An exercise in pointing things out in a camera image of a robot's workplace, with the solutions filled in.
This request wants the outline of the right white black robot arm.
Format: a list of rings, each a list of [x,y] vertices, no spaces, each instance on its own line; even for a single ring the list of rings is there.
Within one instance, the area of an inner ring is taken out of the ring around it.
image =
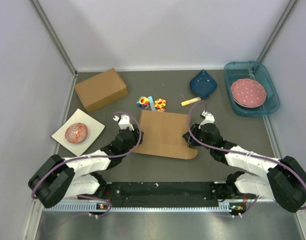
[[[239,168],[226,180],[232,198],[253,194],[272,199],[283,209],[295,213],[306,210],[306,172],[291,157],[267,157],[224,140],[214,123],[188,124],[183,135],[189,147],[205,147],[212,158]]]

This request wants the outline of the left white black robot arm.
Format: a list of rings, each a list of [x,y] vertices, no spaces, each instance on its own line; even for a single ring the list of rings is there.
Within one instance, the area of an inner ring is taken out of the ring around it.
[[[78,157],[50,156],[28,181],[32,196],[45,208],[82,195],[102,198],[107,182],[98,173],[119,165],[143,141],[136,125],[119,130],[115,139],[99,150]]]

